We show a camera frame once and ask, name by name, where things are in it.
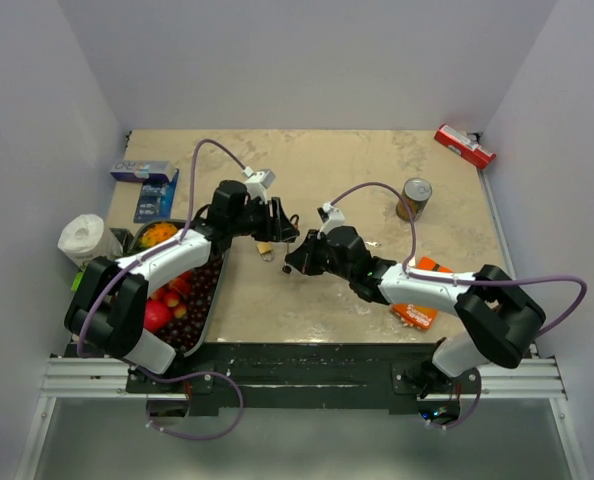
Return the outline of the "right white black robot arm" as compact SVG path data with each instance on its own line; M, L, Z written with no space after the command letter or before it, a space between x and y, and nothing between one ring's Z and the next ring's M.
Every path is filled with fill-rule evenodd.
M486 363L516 368L546 320L497 266L463 274L407 268L373 255L351 226L309 231L285 261L306 276L335 275L369 303L419 305L458 317L464 333L439 341L430 358L403 374L421 393L446 392L463 373Z

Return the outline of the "aluminium rail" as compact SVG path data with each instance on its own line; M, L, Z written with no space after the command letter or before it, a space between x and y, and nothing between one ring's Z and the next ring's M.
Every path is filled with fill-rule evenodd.
M557 363L526 359L515 370L491 364L479 368L484 399L565 399ZM46 398L113 399L129 397L129 367L112 359L53 358L48 362L40 395Z

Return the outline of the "small peach fruits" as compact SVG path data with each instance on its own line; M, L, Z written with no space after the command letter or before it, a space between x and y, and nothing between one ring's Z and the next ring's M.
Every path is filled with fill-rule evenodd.
M149 299L165 306L175 319L183 318L187 314L187 304L192 293L192 277L192 270L182 273L155 290Z

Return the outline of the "red cardboard box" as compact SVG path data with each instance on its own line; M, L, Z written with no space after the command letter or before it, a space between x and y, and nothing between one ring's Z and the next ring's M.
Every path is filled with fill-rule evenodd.
M476 140L447 124L442 124L436 130L434 140L480 170L489 166L497 157Z

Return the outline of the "brass padlock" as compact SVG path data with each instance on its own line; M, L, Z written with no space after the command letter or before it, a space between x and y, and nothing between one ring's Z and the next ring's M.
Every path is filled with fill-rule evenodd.
M274 249L270 242L258 242L257 250L263 261L271 262L274 259Z

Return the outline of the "paper towel roll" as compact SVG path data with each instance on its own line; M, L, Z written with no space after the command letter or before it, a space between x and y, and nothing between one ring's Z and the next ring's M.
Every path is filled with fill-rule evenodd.
M81 270L97 257L115 260L123 255L121 243L96 214L79 215L68 223L57 248Z

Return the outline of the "orange flower pineapple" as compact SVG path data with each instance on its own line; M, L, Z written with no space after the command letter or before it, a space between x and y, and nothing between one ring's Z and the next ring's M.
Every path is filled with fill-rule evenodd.
M171 239L179 228L172 222L156 221L146 225L134 240L133 249L143 251Z

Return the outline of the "red apple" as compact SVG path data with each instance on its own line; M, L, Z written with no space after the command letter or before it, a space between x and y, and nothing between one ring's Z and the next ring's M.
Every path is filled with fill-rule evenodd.
M146 302L144 314L144 328L156 333L173 318L172 311L161 301L149 299Z

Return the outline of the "tin can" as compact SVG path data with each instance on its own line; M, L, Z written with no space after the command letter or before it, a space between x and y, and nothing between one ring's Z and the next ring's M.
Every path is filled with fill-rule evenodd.
M422 178L408 179L402 190L403 201L396 206L397 216L405 221L416 222L432 196L431 184Z

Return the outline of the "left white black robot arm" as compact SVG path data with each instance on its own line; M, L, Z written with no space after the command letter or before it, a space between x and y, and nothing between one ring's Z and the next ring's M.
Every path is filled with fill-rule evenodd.
M277 197L253 195L238 181L220 183L212 201L169 240L119 260L97 257L84 271L65 316L78 336L77 355L91 346L149 371L162 392L177 390L184 368L175 349L144 327L147 300L179 275L223 255L237 237L290 243L299 236Z

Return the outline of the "orange blister pack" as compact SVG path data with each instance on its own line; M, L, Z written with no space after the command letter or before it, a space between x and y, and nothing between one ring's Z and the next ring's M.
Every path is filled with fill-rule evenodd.
M429 257L422 257L415 266L421 270L451 273L450 269ZM406 325L422 331L428 331L438 315L436 309L413 304L395 304L391 307L391 312Z

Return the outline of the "blue white box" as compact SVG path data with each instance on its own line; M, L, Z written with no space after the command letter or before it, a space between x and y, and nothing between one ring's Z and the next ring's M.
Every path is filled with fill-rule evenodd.
M168 161L127 161L116 162L110 175L117 181L133 183L166 183L173 180L176 168Z

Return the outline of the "green box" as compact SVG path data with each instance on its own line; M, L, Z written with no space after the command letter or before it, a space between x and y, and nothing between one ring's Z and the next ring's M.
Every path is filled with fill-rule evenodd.
M72 284L71 284L71 291L72 292L76 292L78 290L78 288L79 288L79 286L81 284L81 281L83 279L84 273L85 273L85 271L84 270L81 270L81 271L79 271L75 275L75 277L74 277L74 279L72 281Z

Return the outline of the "blue blister pack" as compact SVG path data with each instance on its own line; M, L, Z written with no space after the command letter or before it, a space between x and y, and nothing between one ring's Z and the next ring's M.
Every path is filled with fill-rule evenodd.
M138 196L133 222L144 224L171 217L179 170L170 182L144 183Z

